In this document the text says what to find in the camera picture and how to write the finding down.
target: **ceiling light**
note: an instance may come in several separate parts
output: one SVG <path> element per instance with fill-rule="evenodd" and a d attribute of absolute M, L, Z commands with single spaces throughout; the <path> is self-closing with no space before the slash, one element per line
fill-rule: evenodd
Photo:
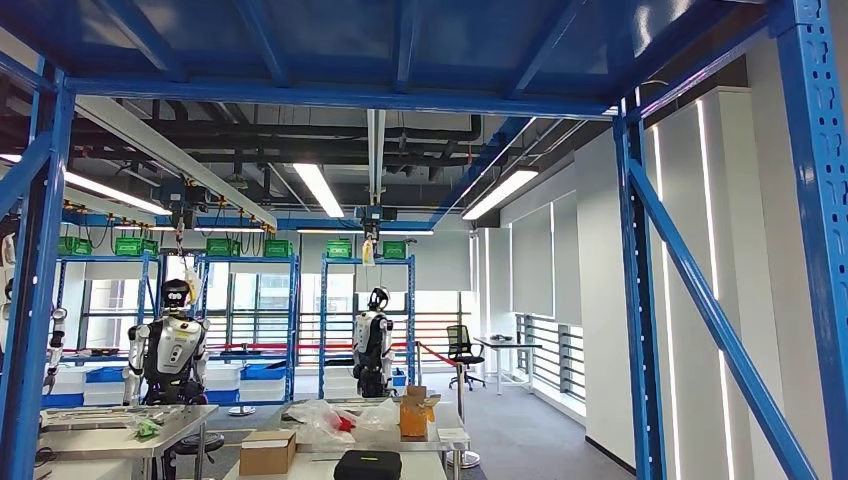
<path fill-rule="evenodd" d="M 20 155 L 0 155 L 0 157 L 9 160 L 10 162 L 18 163 L 21 161 Z M 171 211 L 166 210 L 159 205 L 154 203 L 142 200 L 138 197 L 133 197 L 132 195 L 127 195 L 124 192 L 115 190 L 114 188 L 107 187 L 102 183 L 97 183 L 94 180 L 89 180 L 85 177 L 81 177 L 76 173 L 65 172 L 65 181 L 71 185 L 82 187 L 86 190 L 91 190 L 92 192 L 99 193 L 101 195 L 105 195 L 109 198 L 118 200 L 120 202 L 124 202 L 128 205 L 132 205 L 133 207 L 140 208 L 147 212 L 153 213 L 155 215 L 170 215 Z"/>
<path fill-rule="evenodd" d="M 483 200 L 480 200 L 477 205 L 474 205 L 474 207 L 464 213 L 462 215 L 462 219 L 477 220 L 478 218 L 482 217 L 483 214 L 496 207 L 506 197 L 510 196 L 516 190 L 524 186 L 527 182 L 529 182 L 533 177 L 538 174 L 538 171 L 527 168 L 520 168 L 516 170 L 512 175 L 509 176 L 509 178 L 504 180 L 500 185 L 495 187 L 494 190 L 492 190 L 488 195 L 486 195 Z"/>
<path fill-rule="evenodd" d="M 325 235 L 346 235 L 346 234 L 360 234 L 362 230 L 345 230 L 345 229 L 316 229 L 316 228 L 298 228 L 297 233 L 319 233 Z M 394 235 L 394 236 L 430 236 L 433 235 L 432 230 L 380 230 L 380 235 Z"/>
<path fill-rule="evenodd" d="M 321 174 L 321 170 L 318 169 L 318 165 L 313 165 L 311 163 L 295 163 L 293 164 L 295 171 L 300 175 L 300 178 L 303 179 L 303 183 L 309 187 L 309 190 L 312 192 L 312 195 L 318 200 L 318 203 L 321 204 L 321 208 L 327 212 L 327 215 L 333 218 L 341 218 L 344 217 L 344 212 L 342 212 L 342 207 L 339 206 L 339 202 L 336 201 L 336 197 L 333 196 L 333 192 L 330 191 L 330 186 L 327 185 L 327 181 L 324 180 L 324 175 Z"/>
<path fill-rule="evenodd" d="M 226 233 L 261 233 L 265 230 L 259 227 L 194 227 L 195 232 L 226 232 Z"/>
<path fill-rule="evenodd" d="M 115 225 L 115 230 L 141 230 L 141 227 L 137 225 Z M 173 232 L 174 227 L 147 227 L 145 230 L 149 230 L 151 232 Z"/>

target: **green item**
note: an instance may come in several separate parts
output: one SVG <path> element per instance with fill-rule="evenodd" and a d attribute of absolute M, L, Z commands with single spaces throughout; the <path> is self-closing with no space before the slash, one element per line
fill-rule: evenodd
<path fill-rule="evenodd" d="M 143 253 L 159 253 L 159 242 L 142 237 L 118 237 L 115 239 L 115 255 L 140 257 Z"/>
<path fill-rule="evenodd" d="M 385 241 L 383 242 L 383 258 L 403 260 L 406 258 L 406 242 Z"/>
<path fill-rule="evenodd" d="M 289 257 L 291 256 L 291 243 L 288 240 L 277 240 L 275 238 L 265 239 L 264 256 L 266 257 Z"/>
<path fill-rule="evenodd" d="M 206 254 L 211 257 L 240 257 L 241 242 L 231 238 L 207 238 Z"/>
<path fill-rule="evenodd" d="M 143 418 L 136 423 L 135 426 L 135 437 L 139 440 L 145 440 L 150 437 L 155 437 L 159 435 L 159 431 L 162 430 L 162 426 L 154 422 L 149 418 Z"/>
<path fill-rule="evenodd" d="M 353 247 L 350 245 L 350 239 L 327 240 L 328 258 L 351 258 L 352 256 Z"/>
<path fill-rule="evenodd" d="M 91 255 L 91 242 L 78 237 L 59 237 L 59 255 Z"/>

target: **black case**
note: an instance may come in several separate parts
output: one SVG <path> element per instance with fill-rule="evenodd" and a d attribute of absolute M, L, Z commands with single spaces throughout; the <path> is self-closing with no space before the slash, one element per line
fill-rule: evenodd
<path fill-rule="evenodd" d="M 336 470 L 335 480 L 400 480 L 400 454 L 370 450 L 345 452 Z"/>

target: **table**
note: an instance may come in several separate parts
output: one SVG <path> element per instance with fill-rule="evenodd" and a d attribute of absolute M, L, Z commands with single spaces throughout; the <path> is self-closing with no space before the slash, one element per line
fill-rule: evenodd
<path fill-rule="evenodd" d="M 533 352 L 531 351 L 529 352 L 529 355 L 527 355 L 526 382 L 517 382 L 504 374 L 503 368 L 501 367 L 501 353 L 503 350 L 532 350 L 534 348 L 541 347 L 541 345 L 535 345 L 532 343 L 518 343 L 515 340 L 491 340 L 483 337 L 474 337 L 474 341 L 480 343 L 481 345 L 487 348 L 491 348 L 495 352 L 495 365 L 497 368 L 497 370 L 495 371 L 495 383 L 497 384 L 498 395 L 503 395 L 501 385 L 505 387 L 532 387 Z"/>
<path fill-rule="evenodd" d="M 159 435 L 145 441 L 136 439 L 129 429 L 101 428 L 45 432 L 39 447 L 53 449 L 58 461 L 140 458 L 145 460 L 145 472 L 149 472 L 152 459 L 162 456 L 198 427 L 202 433 L 206 419 L 216 410 L 217 405 L 188 405 L 181 416 L 165 422 Z"/>
<path fill-rule="evenodd" d="M 286 475 L 239 475 L 239 462 L 224 480 L 332 480 L 341 454 L 298 453 Z M 433 452 L 403 452 L 401 480 L 447 480 L 438 455 Z"/>
<path fill-rule="evenodd" d="M 327 402 L 351 412 L 358 412 L 364 408 L 379 405 L 385 398 L 348 398 L 331 399 Z M 293 404 L 283 405 L 271 416 L 259 430 L 276 430 L 280 428 L 290 429 L 297 422 L 288 420 L 286 411 Z M 454 459 L 459 460 L 463 451 L 471 448 L 471 438 L 465 431 L 465 425 L 459 417 L 456 404 L 441 401 L 433 407 L 436 421 L 427 424 L 426 438 L 409 438 L 400 435 L 400 427 L 384 431 L 370 431 L 364 429 L 353 429 L 354 443 L 301 443 L 298 441 L 297 454 L 305 453 L 335 453 L 341 454 L 347 450 L 386 450 L 404 453 L 430 453 L 434 458 L 437 454 L 442 457 L 442 468 L 446 465 L 447 452 L 453 452 Z M 459 480 L 460 469 L 455 469 L 454 479 Z"/>

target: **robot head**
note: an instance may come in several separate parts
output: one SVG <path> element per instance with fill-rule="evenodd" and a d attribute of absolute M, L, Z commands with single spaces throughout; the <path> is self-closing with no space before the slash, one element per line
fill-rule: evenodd
<path fill-rule="evenodd" d="M 168 280 L 162 284 L 162 306 L 169 310 L 186 308 L 191 297 L 191 289 L 185 280 Z"/>
<path fill-rule="evenodd" d="M 386 287 L 375 287 L 368 298 L 368 310 L 382 312 L 389 304 L 389 290 Z"/>

